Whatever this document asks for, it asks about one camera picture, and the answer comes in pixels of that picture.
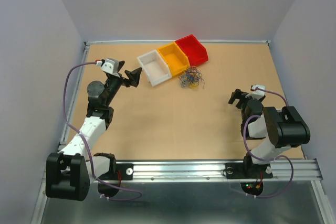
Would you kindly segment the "white plastic bin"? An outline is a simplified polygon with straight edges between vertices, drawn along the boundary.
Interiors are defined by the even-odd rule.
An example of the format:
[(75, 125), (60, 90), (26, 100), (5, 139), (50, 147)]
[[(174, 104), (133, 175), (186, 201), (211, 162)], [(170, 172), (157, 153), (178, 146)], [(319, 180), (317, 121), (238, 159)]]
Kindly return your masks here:
[(138, 56), (137, 60), (151, 86), (157, 86), (172, 78), (167, 63), (157, 50)]

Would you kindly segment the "yellow plastic bin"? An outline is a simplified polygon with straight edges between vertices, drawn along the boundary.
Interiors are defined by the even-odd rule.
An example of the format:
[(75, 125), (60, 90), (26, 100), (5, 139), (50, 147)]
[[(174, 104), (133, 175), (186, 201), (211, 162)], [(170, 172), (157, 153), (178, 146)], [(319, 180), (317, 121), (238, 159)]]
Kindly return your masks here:
[(175, 42), (162, 46), (157, 51), (168, 65), (172, 77), (178, 76), (190, 66), (187, 55)]

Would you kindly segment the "red plastic bin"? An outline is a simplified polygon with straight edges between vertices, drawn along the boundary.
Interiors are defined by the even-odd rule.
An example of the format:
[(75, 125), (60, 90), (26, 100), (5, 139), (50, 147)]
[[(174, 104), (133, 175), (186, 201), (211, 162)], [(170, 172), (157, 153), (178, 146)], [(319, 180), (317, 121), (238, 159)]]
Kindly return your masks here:
[(197, 67), (208, 61), (206, 48), (193, 34), (180, 38), (175, 42), (188, 57), (190, 66)]

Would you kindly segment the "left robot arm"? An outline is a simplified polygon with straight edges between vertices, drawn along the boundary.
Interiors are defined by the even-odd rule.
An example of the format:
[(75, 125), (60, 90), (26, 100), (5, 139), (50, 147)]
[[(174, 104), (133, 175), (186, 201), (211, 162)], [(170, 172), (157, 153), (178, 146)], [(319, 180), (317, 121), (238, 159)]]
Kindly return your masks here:
[(110, 106), (121, 87), (137, 87), (142, 68), (126, 70), (125, 77), (120, 73), (124, 61), (101, 59), (93, 65), (103, 71), (105, 82), (92, 81), (87, 86), (87, 113), (81, 128), (65, 124), (75, 131), (72, 140), (59, 152), (50, 153), (46, 160), (45, 193), (49, 198), (83, 201), (93, 182), (99, 182), (113, 189), (100, 198), (114, 200), (123, 190), (122, 171), (117, 168), (113, 154), (92, 154), (91, 149), (112, 122), (114, 109)]

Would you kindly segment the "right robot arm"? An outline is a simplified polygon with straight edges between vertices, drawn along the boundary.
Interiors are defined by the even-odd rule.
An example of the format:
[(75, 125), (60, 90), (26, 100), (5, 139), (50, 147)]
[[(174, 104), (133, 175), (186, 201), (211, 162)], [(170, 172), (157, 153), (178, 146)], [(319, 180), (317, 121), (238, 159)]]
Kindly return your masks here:
[(270, 163), (283, 152), (307, 144), (310, 130), (294, 106), (277, 110), (262, 104), (267, 90), (254, 85), (251, 92), (236, 89), (228, 101), (241, 111), (240, 132), (243, 144), (261, 140), (257, 147), (247, 148), (241, 163), (227, 163), (223, 174), (228, 179), (272, 178)]

